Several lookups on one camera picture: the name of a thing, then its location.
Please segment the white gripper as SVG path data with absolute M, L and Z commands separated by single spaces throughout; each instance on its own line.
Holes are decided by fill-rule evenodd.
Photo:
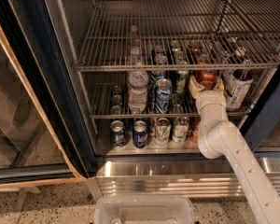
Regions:
M 220 76 L 216 77 L 212 91 L 204 91 L 204 85 L 200 84 L 194 75 L 189 77 L 189 92 L 196 99 L 195 104 L 198 114 L 202 118 L 226 118 L 226 99 L 224 82 Z

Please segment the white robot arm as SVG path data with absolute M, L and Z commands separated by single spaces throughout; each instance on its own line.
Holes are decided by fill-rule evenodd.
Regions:
M 208 159 L 224 156 L 234 171 L 258 224 L 280 224 L 280 195 L 238 128 L 229 121 L 223 83 L 207 91 L 194 76 L 189 91 L 200 115 L 198 148 Z

